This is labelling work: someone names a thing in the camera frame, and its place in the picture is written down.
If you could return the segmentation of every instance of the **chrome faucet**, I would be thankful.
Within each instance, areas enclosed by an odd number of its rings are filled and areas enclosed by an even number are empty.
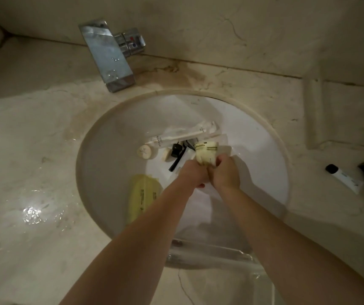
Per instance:
[[[80,24],[79,29],[110,92],[135,84],[125,58],[144,51],[145,42],[137,28],[113,35],[107,23],[97,19]]]

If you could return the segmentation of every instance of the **white tube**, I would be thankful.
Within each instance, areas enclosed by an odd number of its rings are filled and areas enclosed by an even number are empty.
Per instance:
[[[162,135],[153,136],[144,143],[153,148],[165,148],[172,146],[174,143],[184,141],[192,138],[205,139],[217,130],[216,123],[214,121],[203,121],[196,126],[186,130],[173,130]]]
[[[336,179],[341,181],[344,185],[350,188],[356,195],[360,192],[364,182],[354,180],[334,164],[326,166],[326,171],[333,175]]]

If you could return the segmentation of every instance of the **forearm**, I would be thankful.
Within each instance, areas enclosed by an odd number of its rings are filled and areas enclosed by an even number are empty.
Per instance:
[[[364,304],[364,279],[239,189],[220,191],[267,274],[289,305]]]
[[[186,178],[170,184],[94,259],[61,305],[149,304],[193,190]]]

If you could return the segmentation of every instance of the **water droplet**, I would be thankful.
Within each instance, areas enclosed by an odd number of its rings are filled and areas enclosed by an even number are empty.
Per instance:
[[[116,71],[114,69],[108,71],[106,73],[106,75],[107,75],[108,78],[118,79],[118,75],[117,75],[117,73],[116,73]]]

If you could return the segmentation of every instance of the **white sink basin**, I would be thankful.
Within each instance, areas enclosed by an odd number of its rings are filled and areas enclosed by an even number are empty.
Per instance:
[[[163,187],[171,162],[161,153],[144,160],[136,150],[146,138],[171,127],[189,128],[214,120],[236,155],[241,188],[276,216],[283,215],[289,194],[283,154],[271,134],[253,117],[214,98],[191,95],[129,100],[107,112],[87,134],[76,167],[78,189],[95,222],[110,237],[126,224],[129,182],[148,174]],[[196,189],[175,238],[248,251],[246,241],[210,184]]]

